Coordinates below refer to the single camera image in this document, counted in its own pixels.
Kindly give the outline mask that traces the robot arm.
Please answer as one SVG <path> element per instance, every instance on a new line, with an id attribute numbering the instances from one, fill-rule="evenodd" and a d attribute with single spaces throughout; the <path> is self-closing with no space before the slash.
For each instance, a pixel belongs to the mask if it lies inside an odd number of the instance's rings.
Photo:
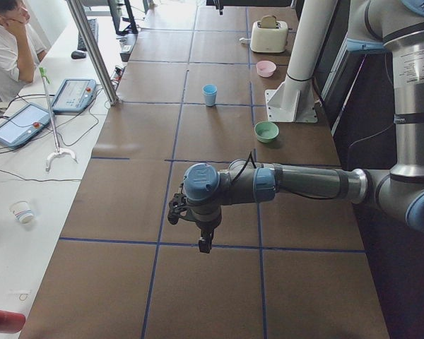
<path id="1" fill-rule="evenodd" d="M 352 1 L 347 49 L 392 55 L 396 164 L 389 170 L 319 169 L 236 160 L 225 170 L 192 165 L 167 218 L 194 222 L 208 253 L 223 206 L 261 203 L 279 191 L 369 203 L 424 232 L 424 1 Z"/>

